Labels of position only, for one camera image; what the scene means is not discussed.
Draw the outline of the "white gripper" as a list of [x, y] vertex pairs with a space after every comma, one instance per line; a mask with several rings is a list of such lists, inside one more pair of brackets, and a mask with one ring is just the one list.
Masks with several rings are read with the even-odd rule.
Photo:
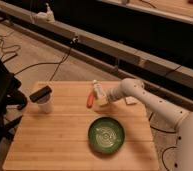
[[116, 87], [116, 88], [110, 88], [106, 91], [106, 97], [102, 97], [102, 98], [98, 98], [96, 100], [96, 103], [98, 106], [102, 107], [102, 106], [106, 106], [109, 102], [115, 102], [117, 100], [121, 99], [121, 90]]

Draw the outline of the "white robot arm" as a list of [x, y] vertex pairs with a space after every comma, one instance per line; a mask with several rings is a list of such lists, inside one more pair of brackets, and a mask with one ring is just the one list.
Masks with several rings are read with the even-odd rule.
[[134, 97], [165, 119], [178, 134], [174, 171], [193, 171], [193, 111], [150, 93], [138, 79], [123, 79], [115, 87], [107, 90], [94, 81], [93, 87], [102, 105], [125, 97]]

